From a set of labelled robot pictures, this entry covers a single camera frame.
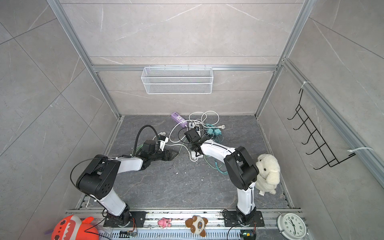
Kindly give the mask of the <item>white pastel power strip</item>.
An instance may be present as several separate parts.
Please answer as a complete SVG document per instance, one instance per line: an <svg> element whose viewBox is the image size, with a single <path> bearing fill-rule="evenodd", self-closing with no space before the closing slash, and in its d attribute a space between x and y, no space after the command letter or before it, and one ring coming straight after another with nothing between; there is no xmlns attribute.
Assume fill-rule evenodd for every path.
<svg viewBox="0 0 384 240"><path fill-rule="evenodd" d="M201 125L197 122L190 122L189 127L195 129L200 137L202 137ZM203 155L197 153L196 151L191 151L191 158L193 162L196 162L198 159L203 158Z"/></svg>

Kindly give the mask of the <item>teal charger plug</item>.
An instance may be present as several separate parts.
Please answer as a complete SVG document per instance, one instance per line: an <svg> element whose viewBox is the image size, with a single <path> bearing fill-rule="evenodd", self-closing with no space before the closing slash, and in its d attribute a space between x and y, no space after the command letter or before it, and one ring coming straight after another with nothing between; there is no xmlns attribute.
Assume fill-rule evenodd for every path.
<svg viewBox="0 0 384 240"><path fill-rule="evenodd" d="M219 128L207 128L206 134L208 136L220 136L222 135L222 131Z"/></svg>

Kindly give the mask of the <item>purple power strip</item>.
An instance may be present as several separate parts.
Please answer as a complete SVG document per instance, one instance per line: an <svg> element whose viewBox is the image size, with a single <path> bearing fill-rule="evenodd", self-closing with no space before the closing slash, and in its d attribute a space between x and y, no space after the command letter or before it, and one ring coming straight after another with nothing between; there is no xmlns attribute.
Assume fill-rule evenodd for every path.
<svg viewBox="0 0 384 240"><path fill-rule="evenodd" d="M173 112L171 118L180 126L181 128L186 128L189 126L188 121L186 121L180 114Z"/></svg>

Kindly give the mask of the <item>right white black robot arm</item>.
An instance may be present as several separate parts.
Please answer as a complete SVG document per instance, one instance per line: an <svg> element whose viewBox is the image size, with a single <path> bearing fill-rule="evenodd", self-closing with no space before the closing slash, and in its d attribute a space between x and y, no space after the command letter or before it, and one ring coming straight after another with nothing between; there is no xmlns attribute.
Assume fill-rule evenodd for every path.
<svg viewBox="0 0 384 240"><path fill-rule="evenodd" d="M246 148L226 147L201 137L195 129L186 131L184 135L192 151L198 155L208 155L225 164L228 176L238 193L236 215L227 219L243 226L249 225L257 212L254 189L259 169Z"/></svg>

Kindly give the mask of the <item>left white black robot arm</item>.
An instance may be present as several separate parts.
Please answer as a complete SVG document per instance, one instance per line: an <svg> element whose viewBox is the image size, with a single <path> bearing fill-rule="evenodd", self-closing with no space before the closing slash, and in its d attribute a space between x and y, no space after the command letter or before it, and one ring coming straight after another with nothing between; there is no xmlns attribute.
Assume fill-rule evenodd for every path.
<svg viewBox="0 0 384 240"><path fill-rule="evenodd" d="M155 133L156 141L146 140L138 150L138 141L141 132L150 128ZM90 196L107 211L106 219L110 221L107 226L126 227L133 223L133 216L129 205L124 202L114 190L114 183L118 174L125 172L143 171L155 161L169 162L175 159L179 152L165 149L166 138L161 137L151 125L145 125L137 133L133 153L119 157L96 155L88 159L90 163L74 182L72 175L70 181L76 189Z"/></svg>

